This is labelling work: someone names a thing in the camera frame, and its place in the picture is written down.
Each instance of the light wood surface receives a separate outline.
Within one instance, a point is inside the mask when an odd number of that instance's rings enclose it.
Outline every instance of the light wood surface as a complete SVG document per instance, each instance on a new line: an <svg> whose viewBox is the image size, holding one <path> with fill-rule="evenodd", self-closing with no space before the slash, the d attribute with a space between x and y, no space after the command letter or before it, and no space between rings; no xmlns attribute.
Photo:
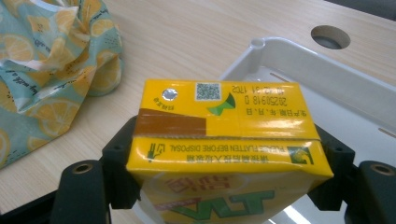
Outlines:
<svg viewBox="0 0 396 224"><path fill-rule="evenodd" d="M218 79L254 37L282 36L396 86L396 22L320 0L105 0L120 26L125 70L109 95L87 98L71 130L0 170L5 213L57 189L68 165L97 160L136 115L147 78ZM311 37L318 25L349 34L346 49ZM141 223L112 211L113 223Z"/></svg>

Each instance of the juice carton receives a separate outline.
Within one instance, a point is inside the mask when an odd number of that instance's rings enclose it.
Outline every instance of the juice carton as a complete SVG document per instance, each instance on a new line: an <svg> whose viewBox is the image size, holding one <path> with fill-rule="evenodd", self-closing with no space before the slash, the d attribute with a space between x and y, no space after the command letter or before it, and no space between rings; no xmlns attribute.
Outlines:
<svg viewBox="0 0 396 224"><path fill-rule="evenodd" d="M297 83L148 80L127 169L165 223L262 223L332 177Z"/></svg>

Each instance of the silver circular seal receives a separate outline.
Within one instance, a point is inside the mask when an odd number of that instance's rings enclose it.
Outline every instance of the silver circular seal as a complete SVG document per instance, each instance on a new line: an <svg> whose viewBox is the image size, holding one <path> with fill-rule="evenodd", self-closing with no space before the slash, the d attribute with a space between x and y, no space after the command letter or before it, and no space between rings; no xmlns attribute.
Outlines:
<svg viewBox="0 0 396 224"><path fill-rule="evenodd" d="M177 97L177 91L175 89L166 89L163 91L163 99L166 101L173 101Z"/></svg>

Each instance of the qr code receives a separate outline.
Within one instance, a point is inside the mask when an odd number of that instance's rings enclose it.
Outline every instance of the qr code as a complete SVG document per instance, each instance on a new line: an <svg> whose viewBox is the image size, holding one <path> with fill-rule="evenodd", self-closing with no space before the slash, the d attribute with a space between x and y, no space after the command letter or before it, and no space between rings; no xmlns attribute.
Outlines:
<svg viewBox="0 0 396 224"><path fill-rule="evenodd" d="M217 101L221 100L221 88L219 83L197 83L195 100Z"/></svg>

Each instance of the plastic bag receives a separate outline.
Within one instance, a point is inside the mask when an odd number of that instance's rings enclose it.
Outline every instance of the plastic bag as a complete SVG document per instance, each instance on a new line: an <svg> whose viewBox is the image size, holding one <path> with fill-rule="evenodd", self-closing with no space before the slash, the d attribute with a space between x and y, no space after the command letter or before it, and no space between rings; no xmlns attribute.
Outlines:
<svg viewBox="0 0 396 224"><path fill-rule="evenodd" d="M120 83L120 32L95 0L0 2L0 168L69 130Z"/></svg>

